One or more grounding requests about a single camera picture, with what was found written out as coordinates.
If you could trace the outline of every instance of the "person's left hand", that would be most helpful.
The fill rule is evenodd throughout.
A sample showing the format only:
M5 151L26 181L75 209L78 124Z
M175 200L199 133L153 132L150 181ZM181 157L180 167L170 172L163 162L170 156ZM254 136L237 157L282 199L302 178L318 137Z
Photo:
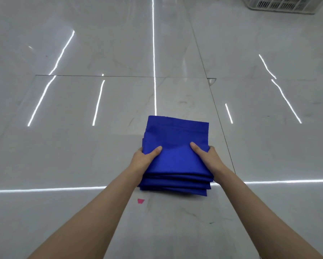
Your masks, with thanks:
M129 168L139 175L143 175L143 173L147 170L150 163L153 161L155 157L157 157L162 151L162 147L158 146L149 154L144 154L142 152L142 147L138 149L130 162Z

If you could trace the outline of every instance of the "person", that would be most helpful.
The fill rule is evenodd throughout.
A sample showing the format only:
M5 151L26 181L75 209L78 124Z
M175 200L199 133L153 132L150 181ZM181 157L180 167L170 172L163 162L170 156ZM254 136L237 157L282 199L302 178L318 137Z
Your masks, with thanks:
M204 152L193 142L190 146L225 191L261 258L323 258L223 164L214 147ZM149 154L143 154L142 148L135 152L127 169L29 258L102 259L135 187L161 150L159 146Z

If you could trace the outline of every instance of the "folded blue fabric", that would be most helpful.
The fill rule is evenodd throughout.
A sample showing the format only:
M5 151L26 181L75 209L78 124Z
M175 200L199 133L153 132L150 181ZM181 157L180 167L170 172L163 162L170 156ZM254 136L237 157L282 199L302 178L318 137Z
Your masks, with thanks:
M213 175L189 143L194 142L208 151L208 127L207 122L149 116L142 152L148 154L160 145L163 150L152 161L139 186L145 190L169 188L188 193L202 190L195 191L195 194L203 195L203 191L211 188Z
M197 194L207 196L207 191L202 189L175 188L175 187L140 187L142 191L173 191L187 194Z

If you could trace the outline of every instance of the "person's right arm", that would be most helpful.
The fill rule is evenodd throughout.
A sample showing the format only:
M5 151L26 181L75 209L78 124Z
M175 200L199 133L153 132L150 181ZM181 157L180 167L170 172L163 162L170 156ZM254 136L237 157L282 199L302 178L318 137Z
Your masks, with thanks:
M205 152L190 146L223 188L261 258L323 258L223 164L214 147Z

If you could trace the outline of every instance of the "white floor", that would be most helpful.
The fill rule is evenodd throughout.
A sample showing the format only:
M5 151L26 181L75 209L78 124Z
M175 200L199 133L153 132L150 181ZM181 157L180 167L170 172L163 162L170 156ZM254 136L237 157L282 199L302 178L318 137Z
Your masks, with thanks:
M323 7L0 0L0 258L26 258L109 184L155 112L209 122L226 165L323 254ZM106 257L259 255L216 185L137 189Z

